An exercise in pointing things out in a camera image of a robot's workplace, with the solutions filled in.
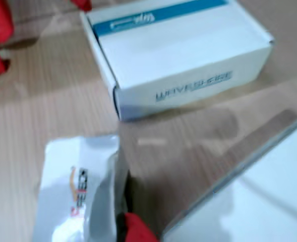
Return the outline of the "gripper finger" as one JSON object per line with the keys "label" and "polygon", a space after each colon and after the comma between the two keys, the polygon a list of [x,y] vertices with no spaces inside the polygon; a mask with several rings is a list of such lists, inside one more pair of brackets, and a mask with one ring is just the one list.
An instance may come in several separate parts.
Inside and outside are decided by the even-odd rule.
{"label": "gripper finger", "polygon": [[116,217],[118,242],[158,242],[158,239],[135,213],[120,213]]}

